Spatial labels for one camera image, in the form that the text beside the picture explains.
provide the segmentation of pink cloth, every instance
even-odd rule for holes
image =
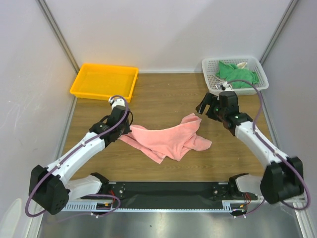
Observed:
[[[180,161],[191,149],[202,151],[210,148],[211,141],[196,134],[201,121],[192,113],[184,117],[180,125],[164,130],[147,130],[143,126],[132,125],[132,132],[119,139],[159,164],[166,156]]]

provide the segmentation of wooden tabletop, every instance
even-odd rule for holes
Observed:
[[[207,91],[202,74],[139,74],[129,103],[134,115],[133,124],[147,129],[178,125],[184,116],[195,113],[195,107]],[[256,95],[239,96],[239,106],[241,112],[254,118],[259,100]],[[110,110],[107,101],[78,99],[64,151],[71,149],[94,123],[109,115]],[[203,119],[197,135],[212,141],[210,149],[191,150],[179,162],[166,157],[159,165],[118,140],[91,158],[73,179],[93,172],[116,181],[226,181],[240,173],[263,175],[263,167],[257,158],[222,123],[197,115]],[[263,114],[258,127],[270,138]]]

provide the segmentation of white plastic basket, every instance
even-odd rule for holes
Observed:
[[[203,73],[205,81],[210,93],[218,95],[222,90],[216,88],[216,84],[220,81],[214,76],[218,71],[218,62],[222,61],[224,63],[234,63],[239,64],[242,62],[247,62],[247,67],[250,71],[256,72],[259,78],[259,83],[255,85],[258,90],[263,90],[268,88],[267,77],[260,62],[254,57],[238,57],[238,58],[210,58],[204,59]],[[234,89],[237,95],[253,95],[256,94],[253,88],[237,88]]]

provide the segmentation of green cloth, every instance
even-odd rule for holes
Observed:
[[[225,64],[221,61],[218,63],[219,72],[216,76],[220,79],[224,79],[227,82],[232,80],[242,79],[246,80],[252,84],[258,84],[259,78],[255,72],[251,72],[246,68],[238,68],[237,65],[233,63]],[[234,82],[231,84],[233,88],[251,88],[249,84],[244,82]]]

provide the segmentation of yellow tray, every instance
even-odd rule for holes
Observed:
[[[85,63],[81,67],[70,93],[77,98],[108,100],[113,95],[131,101],[138,68]]]

